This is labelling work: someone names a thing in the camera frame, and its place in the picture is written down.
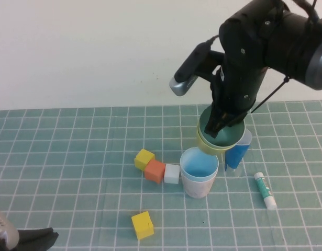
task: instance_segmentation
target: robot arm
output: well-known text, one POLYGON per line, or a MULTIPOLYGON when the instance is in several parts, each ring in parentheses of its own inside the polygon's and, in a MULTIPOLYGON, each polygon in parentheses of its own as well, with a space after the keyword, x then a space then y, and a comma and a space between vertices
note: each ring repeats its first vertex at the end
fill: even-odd
POLYGON ((216 37, 199 44, 170 87, 184 95, 202 77, 210 82, 212 111, 205 133, 216 137, 242 121, 256 101, 268 68, 308 87, 322 89, 322 19, 305 0, 294 0, 309 18, 288 11, 281 0, 253 0, 219 29, 225 53, 211 51, 216 37), (216 75, 213 70, 221 65, 216 75))

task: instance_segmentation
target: glue stick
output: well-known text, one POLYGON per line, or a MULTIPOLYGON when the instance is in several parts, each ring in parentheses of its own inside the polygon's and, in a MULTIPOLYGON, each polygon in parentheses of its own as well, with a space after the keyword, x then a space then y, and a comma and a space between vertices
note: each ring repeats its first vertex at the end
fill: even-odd
POLYGON ((276 201, 272 196, 272 192, 268 187, 267 181, 265 180, 263 173, 256 173, 254 175, 254 178, 256 180, 257 186, 259 187, 260 193, 262 194, 266 207, 269 210, 276 209, 277 208, 276 201))

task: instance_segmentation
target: green label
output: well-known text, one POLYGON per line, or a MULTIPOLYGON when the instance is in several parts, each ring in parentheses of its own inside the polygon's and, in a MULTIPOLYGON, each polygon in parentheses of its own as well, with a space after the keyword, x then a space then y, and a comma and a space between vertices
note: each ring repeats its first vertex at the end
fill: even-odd
POLYGON ((258 178, 256 182, 264 199, 268 196, 272 196, 272 193, 270 191, 270 188, 268 187, 267 182, 265 181, 265 178, 258 178))

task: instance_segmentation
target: orange block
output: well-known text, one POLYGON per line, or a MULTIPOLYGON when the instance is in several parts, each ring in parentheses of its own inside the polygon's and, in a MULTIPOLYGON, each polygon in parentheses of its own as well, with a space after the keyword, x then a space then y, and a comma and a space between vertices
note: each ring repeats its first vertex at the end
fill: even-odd
POLYGON ((145 178, 153 180, 157 184, 161 183, 165 172, 165 164, 152 159, 145 169, 145 178))

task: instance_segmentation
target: yellow block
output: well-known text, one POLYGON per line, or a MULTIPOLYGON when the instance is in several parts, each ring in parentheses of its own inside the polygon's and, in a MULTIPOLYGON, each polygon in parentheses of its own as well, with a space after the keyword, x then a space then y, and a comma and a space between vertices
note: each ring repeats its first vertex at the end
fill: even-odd
POLYGON ((146 166, 152 159, 155 159, 155 154, 142 149, 134 159, 135 167, 140 169, 141 171, 144 171, 146 166))
POLYGON ((148 212, 137 214, 131 218, 138 239, 146 238, 154 234, 154 226, 148 212))

